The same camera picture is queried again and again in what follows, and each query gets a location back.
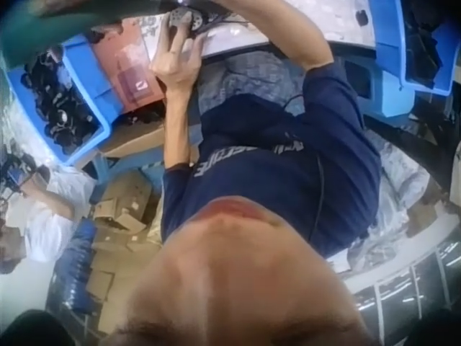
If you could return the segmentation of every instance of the white shirt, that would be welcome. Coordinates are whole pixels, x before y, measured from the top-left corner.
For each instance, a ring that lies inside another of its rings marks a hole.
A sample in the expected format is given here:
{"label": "white shirt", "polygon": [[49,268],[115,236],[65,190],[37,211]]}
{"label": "white shirt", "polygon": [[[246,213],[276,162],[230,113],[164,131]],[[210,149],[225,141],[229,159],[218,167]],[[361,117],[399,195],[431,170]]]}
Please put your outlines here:
{"label": "white shirt", "polygon": [[27,258],[52,262],[63,254],[81,218],[88,215],[94,185],[93,179],[73,167],[51,170],[47,190],[70,201],[75,208],[75,218],[68,220],[56,215],[47,205],[35,201],[24,213],[28,217],[24,230]]}

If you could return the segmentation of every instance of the person in white shirt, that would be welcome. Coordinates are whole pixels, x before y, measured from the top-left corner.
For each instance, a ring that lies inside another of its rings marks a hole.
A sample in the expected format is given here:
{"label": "person in white shirt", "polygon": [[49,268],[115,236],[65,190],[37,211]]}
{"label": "person in white shirt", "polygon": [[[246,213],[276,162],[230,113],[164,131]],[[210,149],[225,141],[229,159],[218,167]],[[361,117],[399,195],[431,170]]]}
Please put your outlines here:
{"label": "person in white shirt", "polygon": [[[71,197],[77,193],[74,187],[79,185],[91,193],[94,186],[86,176],[85,182],[76,184],[74,177],[82,176],[80,172],[71,178],[68,175],[69,172],[52,173],[46,184],[39,174],[34,174],[21,186],[32,201],[30,208],[22,211],[27,225],[21,235],[19,228],[7,226],[4,219],[0,221],[0,274],[11,273],[24,258],[52,262],[62,255],[82,217],[79,198]],[[66,180],[74,184],[65,184]]]}

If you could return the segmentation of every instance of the navy blue t-shirt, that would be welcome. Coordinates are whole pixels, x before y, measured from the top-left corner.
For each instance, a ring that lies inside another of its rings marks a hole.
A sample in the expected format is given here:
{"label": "navy blue t-shirt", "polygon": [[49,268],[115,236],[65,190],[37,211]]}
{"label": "navy blue t-shirt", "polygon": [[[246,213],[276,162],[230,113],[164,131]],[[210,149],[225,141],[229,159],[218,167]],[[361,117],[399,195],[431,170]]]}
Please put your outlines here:
{"label": "navy blue t-shirt", "polygon": [[366,234],[378,207],[380,157],[365,138],[356,95],[331,64],[306,74],[303,97],[305,114],[297,117],[250,94],[202,116],[199,161],[164,175],[163,240],[230,195],[283,217],[324,257]]}

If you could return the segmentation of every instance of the hand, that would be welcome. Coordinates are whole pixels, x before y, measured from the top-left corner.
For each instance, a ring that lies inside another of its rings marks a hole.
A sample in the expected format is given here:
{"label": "hand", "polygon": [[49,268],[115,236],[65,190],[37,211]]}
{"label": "hand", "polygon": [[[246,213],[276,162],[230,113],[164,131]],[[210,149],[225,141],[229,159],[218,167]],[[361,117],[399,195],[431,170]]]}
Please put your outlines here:
{"label": "hand", "polygon": [[184,95],[190,97],[192,87],[202,67],[202,51],[206,35],[199,35],[193,42],[188,58],[182,54],[184,44],[189,37],[192,13],[182,17],[182,22],[173,40],[169,37],[169,17],[165,14],[161,23],[160,38],[151,70],[166,86],[166,96]]}

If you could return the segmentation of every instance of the stack of cardboard boxes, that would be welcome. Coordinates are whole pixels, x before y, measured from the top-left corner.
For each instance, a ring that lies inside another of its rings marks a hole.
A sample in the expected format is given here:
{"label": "stack of cardboard boxes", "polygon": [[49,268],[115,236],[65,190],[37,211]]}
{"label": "stack of cardboard boxes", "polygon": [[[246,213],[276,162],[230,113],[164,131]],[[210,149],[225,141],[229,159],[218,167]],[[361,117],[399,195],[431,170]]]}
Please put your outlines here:
{"label": "stack of cardboard boxes", "polygon": [[148,239],[157,203],[150,182],[131,171],[109,184],[95,208],[96,254],[86,289],[102,303],[100,332],[114,330],[140,274],[161,247]]}

